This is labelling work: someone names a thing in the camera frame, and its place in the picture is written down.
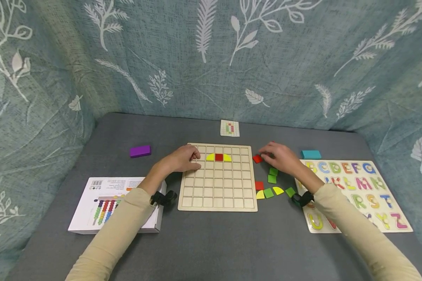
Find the green square block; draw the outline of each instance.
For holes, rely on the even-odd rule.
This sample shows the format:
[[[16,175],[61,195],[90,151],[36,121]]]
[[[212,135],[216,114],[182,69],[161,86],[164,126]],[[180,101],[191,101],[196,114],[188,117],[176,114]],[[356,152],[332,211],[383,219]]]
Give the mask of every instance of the green square block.
[[[264,196],[266,196],[267,199],[274,197],[274,193],[272,192],[272,189],[265,189],[264,190]]]
[[[295,190],[292,187],[289,187],[288,189],[286,189],[285,192],[289,196],[289,198],[292,198],[293,195],[295,194]]]
[[[268,183],[277,183],[277,176],[274,176],[274,175],[268,175],[268,177],[267,177],[267,182]]]
[[[277,176],[278,175],[278,170],[276,168],[270,168],[270,170],[268,171],[268,174],[271,174],[273,176]]]

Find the right hand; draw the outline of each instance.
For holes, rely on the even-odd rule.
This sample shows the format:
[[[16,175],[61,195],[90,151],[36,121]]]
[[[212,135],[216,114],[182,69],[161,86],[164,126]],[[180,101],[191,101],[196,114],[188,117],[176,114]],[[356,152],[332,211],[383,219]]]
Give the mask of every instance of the right hand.
[[[295,176],[303,168],[302,162],[286,145],[270,142],[259,149],[261,157],[280,171]]]

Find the gray table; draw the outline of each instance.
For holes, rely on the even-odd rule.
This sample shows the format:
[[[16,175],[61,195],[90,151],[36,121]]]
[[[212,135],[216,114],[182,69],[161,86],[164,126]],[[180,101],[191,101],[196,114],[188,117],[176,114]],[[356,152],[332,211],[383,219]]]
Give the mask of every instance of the gray table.
[[[161,157],[187,142],[250,145],[252,152],[274,140],[299,155],[317,149],[323,159],[374,160],[356,133],[240,124],[241,137],[220,136],[219,121],[138,116],[104,116],[47,214],[28,242],[9,280],[64,280],[92,235],[68,226],[89,177],[144,176]],[[152,146],[152,155],[130,159],[130,147]],[[254,166],[267,184],[268,165]],[[181,174],[167,179],[179,192]],[[278,186],[293,186],[278,177]],[[303,213],[287,196],[258,201],[257,213],[164,210],[159,234],[139,234],[117,264],[111,280],[371,280],[367,267],[341,234],[311,234]],[[413,233],[388,238],[422,274],[422,246]]]

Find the wooden grid board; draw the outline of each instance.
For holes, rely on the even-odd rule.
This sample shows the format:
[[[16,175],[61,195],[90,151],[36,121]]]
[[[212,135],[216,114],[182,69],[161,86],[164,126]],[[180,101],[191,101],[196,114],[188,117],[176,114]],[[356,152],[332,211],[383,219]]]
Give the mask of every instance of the wooden grid board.
[[[197,171],[184,172],[180,211],[258,212],[252,148],[242,145],[191,143],[200,152]]]

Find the teal rectangular block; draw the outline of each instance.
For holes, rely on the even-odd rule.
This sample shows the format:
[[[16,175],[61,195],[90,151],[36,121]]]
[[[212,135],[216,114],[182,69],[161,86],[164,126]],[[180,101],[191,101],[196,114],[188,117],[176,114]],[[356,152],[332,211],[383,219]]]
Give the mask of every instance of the teal rectangular block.
[[[303,159],[322,159],[318,150],[302,150]]]

